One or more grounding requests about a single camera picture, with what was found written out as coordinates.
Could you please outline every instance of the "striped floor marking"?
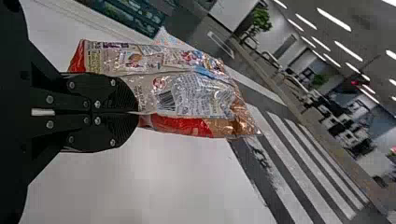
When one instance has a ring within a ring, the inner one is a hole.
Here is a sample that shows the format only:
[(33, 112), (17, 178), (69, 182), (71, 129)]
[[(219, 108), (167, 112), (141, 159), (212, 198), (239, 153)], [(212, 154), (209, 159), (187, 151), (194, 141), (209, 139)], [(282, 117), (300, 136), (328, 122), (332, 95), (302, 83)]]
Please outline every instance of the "striped floor marking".
[(306, 135), (311, 139), (311, 141), (315, 144), (315, 146), (320, 150), (322, 155), (326, 157), (326, 159), (330, 162), (332, 167), (335, 168), (335, 170), (340, 174), (341, 177), (344, 178), (344, 180), (348, 183), (348, 185), (356, 192), (356, 194), (361, 197), (361, 199), (365, 202), (368, 203), (370, 202), (369, 199), (361, 192), (361, 190), (356, 186), (355, 183), (352, 182), (352, 180), (346, 175), (346, 173), (341, 169), (341, 167), (335, 162), (335, 160), (329, 155), (329, 153), (320, 145), (320, 143), (315, 139), (315, 137), (312, 135), (311, 132), (309, 132), (305, 126), (300, 124), (300, 128), (303, 129), (303, 131), (306, 133)]
[(280, 138), (276, 135), (274, 129), (271, 128), (268, 121), (265, 118), (262, 118), (260, 120), (256, 120), (256, 122), (260, 123), (263, 134), (267, 138), (271, 147), (274, 149), (282, 162), (286, 165), (298, 185), (301, 186), (302, 191), (304, 192), (306, 197), (316, 207), (318, 213), (325, 221), (325, 223), (341, 224), (341, 220), (326, 203), (326, 201), (322, 198), (318, 190), (315, 188), (314, 184), (311, 182), (311, 180), (304, 173), (297, 161), (286, 149), (286, 146), (282, 143)]
[(353, 209), (349, 206), (349, 204), (347, 204), (347, 202), (343, 199), (343, 197), (340, 195), (340, 193), (335, 189), (335, 187), (332, 185), (332, 183), (330, 183), (330, 181), (326, 178), (326, 176), (321, 172), (321, 170), (317, 167), (317, 165), (312, 161), (312, 159), (305, 152), (303, 147), (300, 145), (300, 143), (297, 141), (297, 139), (293, 136), (293, 134), (289, 131), (289, 129), (286, 127), (286, 125), (282, 122), (282, 120), (275, 114), (271, 114), (271, 113), (268, 113), (268, 114), (270, 115), (271, 119), (274, 121), (276, 126), (279, 128), (279, 130), (288, 139), (290, 144), (294, 147), (294, 149), (298, 153), (298, 155), (303, 159), (306, 166), (309, 168), (309, 170), (311, 170), (312, 174), (320, 182), (321, 186), (326, 189), (326, 191), (332, 197), (332, 199), (337, 204), (337, 206), (341, 209), (341, 211), (344, 212), (346, 217), (350, 220), (354, 216), (356, 216), (356, 213), (353, 211)]
[(262, 144), (259, 142), (257, 137), (247, 138), (245, 142), (248, 145), (254, 146), (256, 149), (260, 150), (265, 157), (266, 162), (270, 166), (270, 173), (274, 179), (274, 183), (276, 183), (276, 193), (279, 196), (280, 201), (285, 205), (286, 209), (296, 224), (313, 224), (313, 221), (309, 217), (309, 215), (305, 212), (303, 206), (298, 201), (297, 197), (294, 195), (293, 191), (289, 187), (286, 180), (283, 178), (282, 174), (276, 168), (274, 162), (271, 160), (268, 153), (262, 147)]
[(326, 172), (329, 174), (329, 176), (332, 177), (334, 182), (338, 185), (338, 187), (340, 187), (340, 189), (345, 193), (345, 195), (349, 198), (349, 200), (352, 201), (353, 204), (359, 210), (361, 210), (363, 208), (363, 204), (361, 203), (361, 201), (359, 201), (359, 199), (347, 187), (347, 185), (340, 178), (340, 176), (337, 175), (335, 173), (335, 171), (330, 167), (330, 165), (320, 156), (320, 154), (317, 152), (317, 150), (314, 148), (314, 146), (312, 146), (312, 144), (308, 141), (308, 139), (306, 139), (305, 135), (300, 131), (300, 129), (293, 122), (291, 122), (290, 120), (286, 120), (286, 122), (294, 130), (294, 132), (300, 137), (300, 139), (304, 142), (304, 144), (307, 146), (307, 148), (310, 150), (310, 152), (318, 160), (320, 165), (323, 166), (323, 168), (326, 170)]

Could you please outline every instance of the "snack bag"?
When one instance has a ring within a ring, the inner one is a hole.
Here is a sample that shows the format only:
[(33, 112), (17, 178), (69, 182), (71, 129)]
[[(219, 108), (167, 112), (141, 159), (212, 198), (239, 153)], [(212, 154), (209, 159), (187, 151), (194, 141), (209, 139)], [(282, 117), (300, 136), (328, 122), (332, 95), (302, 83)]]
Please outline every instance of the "snack bag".
[(261, 134), (224, 64), (198, 50), (81, 40), (69, 72), (120, 77), (139, 127), (209, 138)]

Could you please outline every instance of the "potted plant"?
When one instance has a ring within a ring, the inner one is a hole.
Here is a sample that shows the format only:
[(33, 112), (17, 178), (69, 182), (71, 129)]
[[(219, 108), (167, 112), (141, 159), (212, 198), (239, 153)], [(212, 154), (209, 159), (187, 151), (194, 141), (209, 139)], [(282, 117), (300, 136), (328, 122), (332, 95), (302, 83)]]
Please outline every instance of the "potted plant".
[(267, 32), (271, 30), (272, 23), (270, 22), (270, 15), (268, 8), (255, 8), (253, 14), (253, 25), (248, 30), (251, 37), (256, 36), (260, 32)]
[(241, 29), (243, 27), (248, 27), (248, 29), (241, 34), (239, 44), (245, 43), (245, 40), (250, 38), (258, 45), (259, 42), (255, 38), (255, 36), (260, 32), (267, 32), (272, 28), (268, 9), (266, 7), (256, 7), (253, 9), (248, 17), (250, 19), (245, 19), (245, 21), (243, 22), (244, 24), (241, 26)]

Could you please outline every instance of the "bolt head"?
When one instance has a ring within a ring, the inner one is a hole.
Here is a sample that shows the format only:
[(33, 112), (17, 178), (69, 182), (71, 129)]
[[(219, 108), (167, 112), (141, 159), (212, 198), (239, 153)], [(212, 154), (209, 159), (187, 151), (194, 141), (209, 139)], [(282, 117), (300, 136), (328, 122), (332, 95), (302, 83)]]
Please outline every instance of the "bolt head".
[(52, 105), (52, 103), (53, 103), (53, 96), (51, 96), (51, 95), (47, 96), (46, 102), (47, 102), (47, 104)]
[(74, 82), (69, 82), (69, 88), (73, 90), (76, 87), (76, 84)]
[(96, 117), (95, 124), (99, 125), (101, 122), (102, 122), (101, 119), (99, 117)]
[(114, 146), (116, 145), (116, 140), (114, 140), (114, 139), (111, 139), (111, 141), (110, 141), (110, 145), (111, 145), (112, 147), (114, 147)]
[(67, 140), (70, 144), (74, 143), (74, 137), (73, 136), (69, 136), (68, 140)]
[(100, 101), (96, 101), (96, 102), (95, 102), (95, 107), (96, 107), (97, 109), (100, 108)]
[(49, 121), (47, 122), (46, 126), (47, 126), (48, 129), (53, 129), (53, 121), (52, 121), (52, 120), (49, 120)]

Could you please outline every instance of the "barcode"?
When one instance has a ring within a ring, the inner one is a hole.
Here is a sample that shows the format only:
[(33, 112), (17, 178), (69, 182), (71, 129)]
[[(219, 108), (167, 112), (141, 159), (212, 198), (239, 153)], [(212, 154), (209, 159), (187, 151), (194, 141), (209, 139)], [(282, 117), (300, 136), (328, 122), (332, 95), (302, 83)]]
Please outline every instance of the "barcode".
[(171, 91), (166, 91), (157, 95), (159, 99), (158, 109), (176, 111), (175, 99)]

